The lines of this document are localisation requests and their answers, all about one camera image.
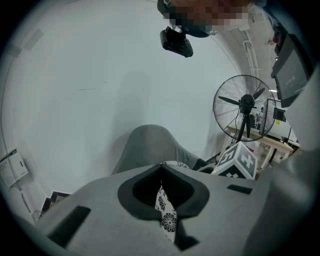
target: fan blade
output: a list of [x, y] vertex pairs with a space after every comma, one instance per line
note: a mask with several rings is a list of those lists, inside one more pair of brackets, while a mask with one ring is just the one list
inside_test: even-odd
[[234, 105], [238, 105], [239, 106], [239, 102], [236, 102], [235, 100], [233, 99], [230, 99], [230, 98], [226, 98], [226, 97], [222, 97], [222, 96], [219, 96], [219, 99], [225, 101], [225, 102], [228, 102], [228, 103], [231, 103], [231, 104], [234, 104]]
[[264, 91], [266, 88], [262, 88], [261, 90], [258, 90], [254, 93], [253, 98], [256, 100]]
[[246, 137], [249, 138], [250, 137], [250, 129], [251, 129], [251, 120], [250, 120], [250, 116], [247, 115], [247, 117], [245, 118], [245, 125], [246, 125]]

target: table surface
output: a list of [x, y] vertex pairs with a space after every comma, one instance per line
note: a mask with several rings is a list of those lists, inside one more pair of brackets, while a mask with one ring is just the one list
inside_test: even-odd
[[[236, 129], [233, 126], [228, 126], [227, 129], [231, 133], [234, 133], [234, 134], [236, 133], [236, 130], [237, 130], [237, 133], [239, 132], [239, 129]], [[247, 136], [246, 129], [244, 129], [244, 131], [243, 131], [243, 136]], [[261, 136], [261, 134], [259, 134], [259, 130], [253, 129], [253, 128], [251, 129], [251, 132], [250, 132], [250, 138], [251, 139], [254, 139], [255, 137], [260, 137], [260, 136]], [[258, 139], [257, 141], [260, 141], [261, 143], [266, 142], [266, 143], [269, 143], [269, 144], [273, 144], [273, 145], [275, 145], [275, 146], [277, 146], [279, 148], [283, 148], [286, 151], [290, 151], [290, 152], [294, 151], [294, 149], [292, 147], [290, 147], [287, 143], [281, 143], [280, 141], [277, 141], [277, 140], [275, 140], [273, 138], [269, 138], [269, 137], [266, 137], [266, 136]]]

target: black and white cube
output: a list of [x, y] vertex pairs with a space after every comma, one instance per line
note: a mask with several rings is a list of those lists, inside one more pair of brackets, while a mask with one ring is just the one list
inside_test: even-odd
[[211, 174], [254, 180], [257, 163], [254, 154], [240, 141], [224, 152]]

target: desk leg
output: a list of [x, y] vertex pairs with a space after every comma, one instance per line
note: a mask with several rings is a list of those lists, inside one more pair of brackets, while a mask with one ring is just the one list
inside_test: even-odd
[[288, 156], [289, 156], [289, 153], [286, 152], [286, 153], [284, 154], [284, 156], [282, 157], [282, 161], [283, 161], [283, 160], [286, 160], [286, 159], [288, 158]]
[[266, 154], [266, 157], [265, 157], [265, 159], [264, 159], [264, 161], [263, 161], [263, 163], [261, 165], [261, 169], [263, 169], [265, 167], [265, 165], [268, 162], [268, 159], [271, 157], [273, 151], [274, 151], [274, 148], [271, 146], [269, 151], [268, 151], [268, 154]]
[[224, 142], [223, 142], [223, 145], [222, 145], [222, 149], [221, 149], [221, 152], [220, 152], [220, 157], [222, 157], [223, 154], [225, 153], [226, 147], [228, 147], [230, 139], [231, 139], [230, 136], [225, 135]]

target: wall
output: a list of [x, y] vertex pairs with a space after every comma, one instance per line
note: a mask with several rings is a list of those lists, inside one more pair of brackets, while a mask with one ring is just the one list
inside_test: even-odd
[[[215, 93], [242, 63], [222, 35], [189, 38], [191, 58], [165, 51], [159, 34], [168, 24], [150, 1], [80, 0], [58, 1], [28, 29], [7, 79], [4, 136], [46, 194], [109, 175], [145, 124], [211, 154]], [[38, 29], [43, 36], [24, 48]]]

